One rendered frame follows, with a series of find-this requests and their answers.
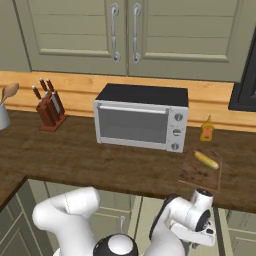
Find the silver toaster oven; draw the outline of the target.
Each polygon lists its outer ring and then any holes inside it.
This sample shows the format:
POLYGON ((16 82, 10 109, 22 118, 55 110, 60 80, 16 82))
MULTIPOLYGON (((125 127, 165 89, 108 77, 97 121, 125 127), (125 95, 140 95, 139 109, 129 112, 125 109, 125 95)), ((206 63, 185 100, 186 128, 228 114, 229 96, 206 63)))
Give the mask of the silver toaster oven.
POLYGON ((98 143, 182 153, 186 88, 108 83, 94 100, 98 143))

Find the wooden knife block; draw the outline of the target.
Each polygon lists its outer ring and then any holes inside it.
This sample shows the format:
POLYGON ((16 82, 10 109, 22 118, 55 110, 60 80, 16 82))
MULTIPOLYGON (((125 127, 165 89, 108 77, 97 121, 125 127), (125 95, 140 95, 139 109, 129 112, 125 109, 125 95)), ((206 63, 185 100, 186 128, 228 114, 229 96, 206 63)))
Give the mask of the wooden knife block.
POLYGON ((57 111, 50 93, 39 102, 36 110, 42 120, 41 131, 54 132, 67 118, 66 114, 57 111))

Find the green corner base cupboard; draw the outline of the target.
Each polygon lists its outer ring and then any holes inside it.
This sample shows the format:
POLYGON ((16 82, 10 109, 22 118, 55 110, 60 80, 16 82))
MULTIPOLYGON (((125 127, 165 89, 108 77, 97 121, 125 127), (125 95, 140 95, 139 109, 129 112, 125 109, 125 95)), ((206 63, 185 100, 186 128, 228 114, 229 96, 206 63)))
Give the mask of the green corner base cupboard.
POLYGON ((28 182, 0 211, 0 256, 53 256, 45 231, 33 223, 36 201, 28 182))

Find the dark wooden cutting board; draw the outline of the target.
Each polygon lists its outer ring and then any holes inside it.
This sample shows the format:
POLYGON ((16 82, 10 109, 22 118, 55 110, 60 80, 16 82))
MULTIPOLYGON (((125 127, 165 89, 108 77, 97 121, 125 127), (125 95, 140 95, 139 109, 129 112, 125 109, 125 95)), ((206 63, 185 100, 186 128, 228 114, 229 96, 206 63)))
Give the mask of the dark wooden cutting board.
POLYGON ((221 172, 222 157, 218 152, 213 149, 190 147, 179 174, 179 181, 205 190, 219 192, 221 172), (206 157, 216 162, 218 168, 213 169, 198 160, 195 156, 195 151, 204 154, 206 157))

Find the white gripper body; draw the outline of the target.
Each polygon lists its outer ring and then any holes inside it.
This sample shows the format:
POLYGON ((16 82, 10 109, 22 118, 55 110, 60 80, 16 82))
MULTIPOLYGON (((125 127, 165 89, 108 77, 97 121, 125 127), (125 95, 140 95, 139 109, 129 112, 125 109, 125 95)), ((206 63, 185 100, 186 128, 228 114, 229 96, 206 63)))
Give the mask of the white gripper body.
POLYGON ((181 240, 204 246, 213 246, 216 241, 216 230, 212 222, 209 222, 202 231, 192 231, 179 223, 171 226, 171 231, 181 240))

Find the green wall cupboard door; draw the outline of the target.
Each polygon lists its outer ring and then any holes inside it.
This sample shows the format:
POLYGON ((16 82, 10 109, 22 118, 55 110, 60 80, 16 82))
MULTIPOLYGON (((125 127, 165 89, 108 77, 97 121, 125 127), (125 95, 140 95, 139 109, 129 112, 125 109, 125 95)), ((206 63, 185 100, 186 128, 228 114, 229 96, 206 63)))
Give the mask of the green wall cupboard door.
POLYGON ((31 69, 43 72, 125 75, 126 0, 14 0, 31 69), (117 3, 113 60, 111 5, 117 3))
POLYGON ((256 0, 128 0, 128 74, 239 82, 254 29, 256 0), (138 64, 133 62, 133 5, 138 64))

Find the yellow mustard bottle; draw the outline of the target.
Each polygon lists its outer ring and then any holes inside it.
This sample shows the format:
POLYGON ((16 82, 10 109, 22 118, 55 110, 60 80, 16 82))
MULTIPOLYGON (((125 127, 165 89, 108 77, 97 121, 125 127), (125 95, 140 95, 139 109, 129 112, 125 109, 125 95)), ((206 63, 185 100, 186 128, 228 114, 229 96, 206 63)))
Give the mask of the yellow mustard bottle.
POLYGON ((211 142, 214 131, 214 125, 211 121, 211 116, 201 125, 200 140, 205 142, 211 142))

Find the white utensil pot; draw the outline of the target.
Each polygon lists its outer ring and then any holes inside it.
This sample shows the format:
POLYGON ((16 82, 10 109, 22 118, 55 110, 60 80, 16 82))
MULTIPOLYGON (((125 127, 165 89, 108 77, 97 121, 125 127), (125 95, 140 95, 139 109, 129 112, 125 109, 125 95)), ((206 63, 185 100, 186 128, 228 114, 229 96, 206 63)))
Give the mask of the white utensil pot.
POLYGON ((8 112, 4 104, 0 105, 0 130, 8 128, 10 125, 10 119, 8 112))

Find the black appliance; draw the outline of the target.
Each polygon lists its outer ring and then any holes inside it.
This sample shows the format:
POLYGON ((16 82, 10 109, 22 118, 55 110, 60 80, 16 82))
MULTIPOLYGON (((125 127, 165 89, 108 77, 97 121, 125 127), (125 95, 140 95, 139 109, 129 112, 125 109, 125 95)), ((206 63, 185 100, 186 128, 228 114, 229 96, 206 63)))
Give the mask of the black appliance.
POLYGON ((235 83, 229 110, 256 112, 256 42, 252 44, 240 83, 235 83))

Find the green wall cupboard side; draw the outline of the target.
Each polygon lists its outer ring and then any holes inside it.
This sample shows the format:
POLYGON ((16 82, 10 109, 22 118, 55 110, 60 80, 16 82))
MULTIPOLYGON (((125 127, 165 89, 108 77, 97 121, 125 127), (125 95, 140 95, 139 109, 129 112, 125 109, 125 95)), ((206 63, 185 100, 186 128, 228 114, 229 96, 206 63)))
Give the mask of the green wall cupboard side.
POLYGON ((0 71, 31 71, 14 0, 0 0, 0 71))

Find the brown-handled knife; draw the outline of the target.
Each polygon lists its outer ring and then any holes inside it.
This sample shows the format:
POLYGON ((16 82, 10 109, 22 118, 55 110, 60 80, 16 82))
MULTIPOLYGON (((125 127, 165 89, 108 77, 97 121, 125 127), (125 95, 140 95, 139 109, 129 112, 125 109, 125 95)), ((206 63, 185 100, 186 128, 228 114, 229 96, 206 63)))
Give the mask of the brown-handled knife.
POLYGON ((40 93, 39 93, 39 91, 38 91, 38 89, 36 88, 35 85, 32 86, 32 90, 33 90, 35 96, 38 98, 39 102, 41 103, 42 102, 42 97, 41 97, 41 95, 40 95, 40 93))
POLYGON ((53 87, 53 84, 52 84, 51 80, 48 79, 48 78, 46 78, 46 83, 47 83, 47 85, 48 85, 50 91, 51 91, 52 93, 54 93, 54 92, 55 92, 55 89, 54 89, 54 87, 53 87))
POLYGON ((44 82, 44 80, 42 78, 39 79, 39 82, 41 84, 41 87, 43 88, 43 90, 45 91, 45 93, 48 93, 48 89, 47 89, 47 86, 44 82))

